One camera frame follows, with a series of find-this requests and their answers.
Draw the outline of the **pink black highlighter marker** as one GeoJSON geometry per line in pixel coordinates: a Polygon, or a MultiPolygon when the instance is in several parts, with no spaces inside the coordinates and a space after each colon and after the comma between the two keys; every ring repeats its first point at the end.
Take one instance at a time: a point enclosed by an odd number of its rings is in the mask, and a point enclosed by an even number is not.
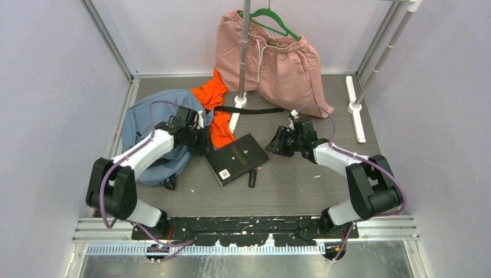
{"type": "Polygon", "coordinates": [[[257,169],[252,169],[249,175],[248,187],[255,188],[256,181],[257,181],[257,169]]]}

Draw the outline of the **blue student backpack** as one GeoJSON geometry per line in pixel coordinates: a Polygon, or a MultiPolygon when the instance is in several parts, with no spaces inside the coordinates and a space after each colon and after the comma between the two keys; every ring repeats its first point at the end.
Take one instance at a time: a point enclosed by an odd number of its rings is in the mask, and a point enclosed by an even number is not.
{"type": "MultiPolygon", "coordinates": [[[[164,90],[145,97],[130,107],[125,114],[120,131],[122,151],[126,152],[151,133],[152,125],[169,122],[177,113],[179,106],[195,111],[205,108],[190,90],[164,90]]],[[[139,182],[146,186],[164,185],[173,177],[179,176],[191,159],[186,146],[179,146],[161,156],[139,176],[139,182]]]]}

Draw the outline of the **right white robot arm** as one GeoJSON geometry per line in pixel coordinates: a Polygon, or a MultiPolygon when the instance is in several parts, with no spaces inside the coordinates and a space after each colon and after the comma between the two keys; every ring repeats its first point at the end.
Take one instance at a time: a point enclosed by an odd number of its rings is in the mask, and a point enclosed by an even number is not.
{"type": "Polygon", "coordinates": [[[327,237],[337,237],[346,223],[369,220],[404,205],[404,194],[384,156],[361,156],[318,138],[311,120],[305,117],[293,120],[290,127],[279,126],[265,150],[285,157],[298,152],[347,179],[349,198],[321,213],[321,229],[327,237]]]}

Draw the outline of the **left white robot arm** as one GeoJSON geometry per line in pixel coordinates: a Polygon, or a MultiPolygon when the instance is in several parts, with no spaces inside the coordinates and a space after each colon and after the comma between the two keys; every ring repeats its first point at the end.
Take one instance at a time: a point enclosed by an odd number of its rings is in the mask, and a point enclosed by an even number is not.
{"type": "Polygon", "coordinates": [[[178,147],[187,147],[193,155],[211,150],[206,113],[183,106],[170,122],[151,123],[150,134],[125,153],[94,162],[86,204],[116,219],[146,226],[155,239],[168,234],[167,213],[137,197],[136,181],[151,164],[178,147]]]}

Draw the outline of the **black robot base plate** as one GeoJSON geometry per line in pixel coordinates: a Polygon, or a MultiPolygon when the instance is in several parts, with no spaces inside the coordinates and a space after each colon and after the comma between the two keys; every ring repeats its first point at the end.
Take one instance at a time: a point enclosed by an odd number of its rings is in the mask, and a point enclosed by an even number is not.
{"type": "Polygon", "coordinates": [[[264,246],[268,239],[276,247],[313,246],[318,240],[341,242],[351,226],[330,227],[323,216],[288,215],[263,217],[171,217],[161,232],[148,231],[157,239],[183,243],[193,240],[196,246],[264,246]]]}

